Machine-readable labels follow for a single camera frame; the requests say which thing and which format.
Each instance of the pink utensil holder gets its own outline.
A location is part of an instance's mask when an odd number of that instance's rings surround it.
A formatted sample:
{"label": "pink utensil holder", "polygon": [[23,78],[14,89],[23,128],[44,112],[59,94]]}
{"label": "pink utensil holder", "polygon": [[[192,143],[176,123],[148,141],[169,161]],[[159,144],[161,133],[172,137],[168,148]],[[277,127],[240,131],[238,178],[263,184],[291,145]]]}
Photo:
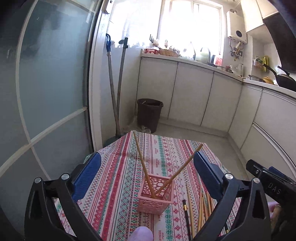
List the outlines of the pink utensil holder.
{"label": "pink utensil holder", "polygon": [[[149,174],[149,179],[154,192],[156,192],[170,178]],[[170,204],[173,204],[174,181],[162,190],[162,192],[157,194],[156,199],[154,199],[151,198],[151,192],[144,176],[138,198],[138,212],[161,215]]]}

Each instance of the frying pan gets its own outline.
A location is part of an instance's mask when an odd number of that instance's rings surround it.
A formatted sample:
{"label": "frying pan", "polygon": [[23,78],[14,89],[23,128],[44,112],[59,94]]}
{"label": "frying pan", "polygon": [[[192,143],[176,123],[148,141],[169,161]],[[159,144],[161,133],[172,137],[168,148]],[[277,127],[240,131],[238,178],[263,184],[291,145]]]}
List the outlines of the frying pan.
{"label": "frying pan", "polygon": [[280,66],[278,66],[279,69],[283,70],[287,75],[285,74],[277,74],[271,67],[269,67],[266,64],[263,64],[263,66],[267,69],[269,69],[271,72],[273,72],[274,76],[276,77],[276,82],[280,87],[292,90],[296,92],[296,81],[290,77],[289,73],[282,69]]}

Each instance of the door frame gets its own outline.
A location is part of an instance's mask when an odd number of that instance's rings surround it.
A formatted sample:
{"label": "door frame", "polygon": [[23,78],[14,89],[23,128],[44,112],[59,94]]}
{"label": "door frame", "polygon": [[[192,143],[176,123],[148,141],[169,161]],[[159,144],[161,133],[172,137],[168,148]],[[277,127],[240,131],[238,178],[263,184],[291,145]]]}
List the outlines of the door frame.
{"label": "door frame", "polygon": [[100,119],[100,103],[101,103],[101,68],[102,55],[105,47],[105,37],[108,28],[110,14],[104,12],[105,6],[109,0],[99,0],[95,18],[95,28],[93,31],[93,39],[90,45],[89,58],[89,81],[88,81],[88,106],[89,106],[89,122],[91,138],[94,151],[98,151],[103,147],[101,119]]}

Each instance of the black pan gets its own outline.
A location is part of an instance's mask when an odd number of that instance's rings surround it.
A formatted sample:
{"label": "black pan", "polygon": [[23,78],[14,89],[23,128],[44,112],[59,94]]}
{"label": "black pan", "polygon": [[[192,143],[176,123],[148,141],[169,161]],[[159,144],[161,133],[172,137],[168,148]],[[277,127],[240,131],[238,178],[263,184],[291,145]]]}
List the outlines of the black pan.
{"label": "black pan", "polygon": [[294,79],[288,75],[278,75],[271,67],[266,64],[263,64],[263,66],[273,72],[274,76],[276,77],[276,82],[280,87],[296,92],[296,81]]}

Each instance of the water heater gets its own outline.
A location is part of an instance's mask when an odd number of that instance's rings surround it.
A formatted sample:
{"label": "water heater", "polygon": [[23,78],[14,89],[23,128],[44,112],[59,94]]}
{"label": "water heater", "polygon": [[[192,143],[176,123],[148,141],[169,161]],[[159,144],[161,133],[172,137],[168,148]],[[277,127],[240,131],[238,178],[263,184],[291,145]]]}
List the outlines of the water heater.
{"label": "water heater", "polygon": [[228,11],[226,13],[227,20],[227,36],[247,43],[247,34],[244,28],[244,19],[236,13]]}

